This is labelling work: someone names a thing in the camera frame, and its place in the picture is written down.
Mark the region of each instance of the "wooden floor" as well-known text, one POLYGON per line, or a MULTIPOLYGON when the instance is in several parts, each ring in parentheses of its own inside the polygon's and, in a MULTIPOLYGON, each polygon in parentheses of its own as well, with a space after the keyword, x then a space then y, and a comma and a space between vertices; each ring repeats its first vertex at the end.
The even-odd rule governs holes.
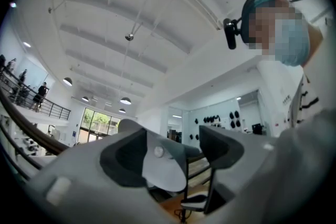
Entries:
MULTIPOLYGON (((208 161, 204 159, 200 159, 197 162, 189 164, 189 174, 193 174, 200 169, 208 166, 208 161)), ((188 181, 188 195, 199 192, 199 191, 205 191, 209 188, 209 181, 203 185, 200 185, 200 183, 208 178, 211 174, 211 169, 206 170, 205 172, 201 173, 200 175, 190 179, 188 181)), ((181 200, 184 198, 184 194, 179 194, 175 197, 172 197, 162 203, 160 205, 171 215, 176 219, 176 223, 179 223, 179 217, 175 215, 175 210, 182 209, 181 207, 181 200)), ((196 221, 197 219, 201 219, 204 217, 204 214, 202 212, 192 212, 190 217, 188 218, 187 222, 192 223, 196 221)))

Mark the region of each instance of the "blue face mask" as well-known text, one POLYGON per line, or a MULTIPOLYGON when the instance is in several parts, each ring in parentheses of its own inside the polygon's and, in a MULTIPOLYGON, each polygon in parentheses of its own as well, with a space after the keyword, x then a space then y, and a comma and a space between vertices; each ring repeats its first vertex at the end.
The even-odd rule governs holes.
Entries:
POLYGON ((274 43, 269 54, 286 66, 299 66, 308 60, 310 50, 308 24, 303 19, 276 19, 274 43))

